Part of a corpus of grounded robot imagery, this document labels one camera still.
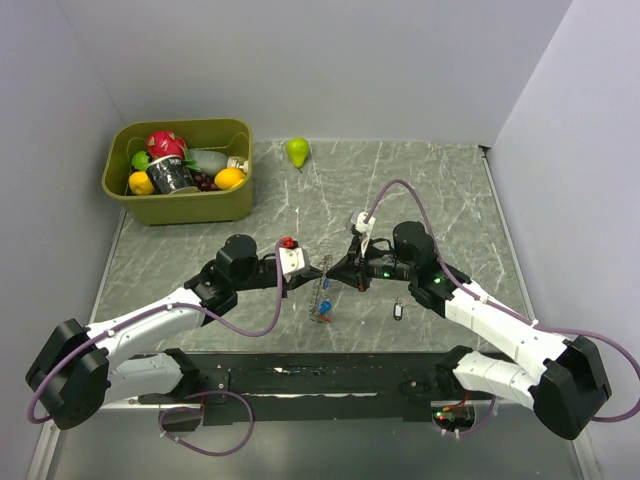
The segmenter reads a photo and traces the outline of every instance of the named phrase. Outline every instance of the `green pear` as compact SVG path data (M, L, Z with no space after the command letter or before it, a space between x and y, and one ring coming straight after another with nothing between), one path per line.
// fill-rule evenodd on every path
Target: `green pear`
M294 167L302 168L309 155L309 142L302 137L292 138L287 142L287 155Z

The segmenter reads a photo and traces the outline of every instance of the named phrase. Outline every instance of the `blue object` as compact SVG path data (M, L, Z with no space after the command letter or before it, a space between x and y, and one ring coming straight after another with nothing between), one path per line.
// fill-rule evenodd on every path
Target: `blue object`
M329 310L331 310L331 307L332 307L331 302L329 300L325 300L320 305L318 305L318 313L320 315L324 315Z

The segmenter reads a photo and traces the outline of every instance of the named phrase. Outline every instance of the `small red object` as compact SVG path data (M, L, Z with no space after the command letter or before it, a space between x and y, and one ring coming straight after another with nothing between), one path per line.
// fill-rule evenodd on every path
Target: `small red object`
M282 248L293 248L295 246L295 242L291 237L282 237L282 243L280 244Z

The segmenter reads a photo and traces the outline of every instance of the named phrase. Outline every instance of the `olive green basket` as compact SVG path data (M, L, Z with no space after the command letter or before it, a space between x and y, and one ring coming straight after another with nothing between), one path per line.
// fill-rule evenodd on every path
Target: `olive green basket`
M189 148L246 158L249 169L245 180L231 190L217 192L132 195L128 190L131 157L146 150L147 137L157 130L175 132ZM232 118L134 123L121 130L111 144L102 188L144 225L241 220L249 215L253 205L252 148L251 129Z

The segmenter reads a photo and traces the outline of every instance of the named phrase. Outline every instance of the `wire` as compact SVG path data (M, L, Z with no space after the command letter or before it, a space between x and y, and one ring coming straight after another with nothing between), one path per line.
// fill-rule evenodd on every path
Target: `wire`
M449 410L455 410L459 407L464 407L464 404L467 403L467 400L469 400L469 398L471 397L471 392L466 391L464 393L464 398L459 401L458 403L456 403L455 405L447 405L446 407L442 408L443 412L448 412Z
M473 426L469 429L469 430L464 430L462 432L458 432L458 435L461 437L467 436L467 435L471 435L475 432L477 432L478 430L480 430L480 428L482 428L482 426L484 426L485 423L487 423L487 421L489 420L489 418L491 417L491 415L493 414L494 409L496 408L496 404L497 404L497 399L496 397L493 397L491 399L491 403L489 404L489 408L487 409L487 412L484 414L484 416L476 423L473 424ZM446 431L446 434L452 437L455 437L456 434L454 432L449 432Z
M282 242L282 240L278 240L278 242L276 243L276 246L275 246L276 253L278 252L278 249L280 248L281 242ZM258 332L252 332L252 331L249 331L249 330L244 330L243 328L237 327L234 324L228 322L227 320L225 320L221 316L213 313L212 311L210 311L210 310L208 310L208 309L206 309L204 307L201 307L200 305L191 304L191 303L175 302L175 303L159 305L159 306L156 306L156 307L153 307L153 308L149 308L147 310L144 310L144 311L134 315L131 318L128 318L127 320L123 321L122 323L120 323L118 325L114 325L111 329L108 329L108 330L105 330L103 332L100 332L95 337L90 338L86 342L82 343L80 346L78 346L75 349L73 349L67 356L65 356L62 360L60 360L60 362L58 362L51 369L51 371L44 377L44 379L42 379L42 381L40 382L40 385L38 385L38 388L36 388L35 392L33 393L33 396L31 397L31 400L29 400L29 404L27 406L27 419L29 420L29 422L35 423L35 424L40 424L40 423L44 423L44 422L46 422L48 420L51 420L51 416L50 415L46 415L44 417L36 417L36 415L35 415L36 405L38 404L38 401L40 400L40 397L42 396L44 391L47 389L47 387L49 386L51 381L54 379L54 377L58 373L60 373L60 371L64 367L66 367L69 364L69 362L71 362L74 358L76 358L80 353L84 352L87 348L95 345L98 342L101 342L105 338L113 336L113 334L115 334L116 332L118 332L118 331L120 331L120 330L122 330L124 328L127 328L130 325L133 325L134 323L139 322L140 320L143 320L143 319L149 317L150 315L154 315L154 314L159 313L159 312L168 311L168 310L170 310L172 308L190 308L192 310L196 310L198 312L204 313L205 315L208 315L208 316L214 318L215 320L220 322L225 327L233 330L236 333L239 333L240 335L244 335L246 337L262 337L262 336L266 335L267 333L271 332L271 330L273 330L274 327L276 326L276 323L278 323L278 317L280 317L280 310L282 309L282 262L280 261L280 255L276 255L275 257L276 257L276 275L277 275L277 279L276 279L276 308L275 308L275 311L273 313L273 319L271 320L271 323L269 325L267 325L266 328L264 328L264 329L262 329L262 330L260 330Z
M371 210L369 210L369 213L367 214L366 218L364 219L364 222L365 223L369 222L369 219L373 216L373 213L376 211L376 208L378 208L378 205L379 205L380 201L382 200L382 198L384 197L384 195L387 193L387 190L389 190L389 188L392 185L395 185L395 184L400 184L400 185L404 186L409 191L409 193L411 194L411 196L415 200L416 204L418 205L418 209L420 210L420 214L422 215L422 220L424 222L424 225L427 228L427 231L429 232L429 235L431 235L431 238L433 238L434 247L435 247L435 251L436 251L436 256L438 258L438 263L440 264L440 267L442 268L444 273L447 275L449 280L451 280L451 282L456 287L461 289L466 294L470 295L474 300L480 300L480 296L477 293L475 293L475 292L469 290L467 287L465 287L453 275L453 273L451 273L451 270L449 269L449 267L447 266L447 264L444 261L444 257L442 256L442 252L440 251L440 247L438 246L438 242L436 241L436 236L435 236L435 233L433 231L433 226L431 225L431 222L429 221L429 217L427 215L427 212L425 211L424 205L420 201L420 197L418 197L418 194L416 193L416 191L407 182L405 182L404 180L395 179L395 180L391 180L389 183L387 183L382 188L382 190L380 191L380 193L376 197L375 201L373 202L373 206L371 207ZM490 305L493 308L495 308L496 310L499 310L499 311L501 311L503 313L506 313L507 315L510 315L511 317L515 318L516 320L520 320L521 322L524 322L524 323L527 323L527 324L531 324L529 319L527 319L525 316L520 315L518 312L515 312L515 311L511 310L510 308L505 307L504 305L500 305L499 303L496 303L496 302L494 302L492 300L488 300L487 301L487 305ZM582 335L582 336L585 336L585 337L590 337L590 338L593 338L593 339L596 339L596 340L600 340L601 342L604 342L607 345L610 345L611 347L616 349L618 352L620 352L629 361L629 363L631 364L631 366L635 370L636 375L638 376L638 380L640 380L640 364L633 357L633 355L631 355L631 353L627 349L625 349L622 345L620 345L615 340L612 340L612 339L610 339L608 337L605 337L604 335L601 335L599 333L589 332L587 330L575 330L575 329L569 329L569 328L562 328L562 329L561 328L548 328L548 327L541 326L539 323L537 324L537 328L540 331L548 332L548 333L559 333L559 334L562 334L562 335ZM638 412L640 412L640 399L638 399L638 402L635 404L634 407L632 407L630 410L628 410L625 413L622 413L620 415L615 415L613 417L593 417L592 420L594 422L604 422L604 423L621 422L623 420L627 420L627 419L633 417Z
M208 392L198 392L198 393L194 393L193 395L187 395L185 397L185 400L188 400L190 398L196 398L196 397L202 397L204 398L207 395L222 395L222 396L229 396L229 397L233 397L236 398L238 400L240 400L240 402L245 406L245 408L247 409L247 413L249 414L249 428L247 429L247 433L245 434L244 438L240 441L240 443L238 443L238 445L236 445L235 447L229 449L229 450L225 450L224 452L211 452L209 450L204 450L200 447L196 447L195 445L189 443L189 442L185 442L184 440L182 440L181 438L176 437L175 435L172 435L171 433L167 432L165 430L165 428L162 425L162 421L164 420L164 418L170 414L170 413L174 413L174 412L199 412L200 410L197 408L190 408L190 407L175 407L175 408L170 408L169 410L165 410L164 412L162 412L160 414L160 416L158 417L158 427L160 427L160 436L162 437L166 437L169 440L174 441L175 443L182 445L183 447L188 448L189 450L192 450L196 453L201 453L202 455L206 455L208 457L226 457L227 455L231 455L233 453L236 453L238 450L240 450L242 447L244 447L247 442L249 441L249 438L251 438L251 434L253 433L253 427L255 425L255 420L253 418L253 410L251 410L251 405L249 405L249 402L247 402L242 395L238 395L237 393L234 392L229 392L227 390L209 390Z

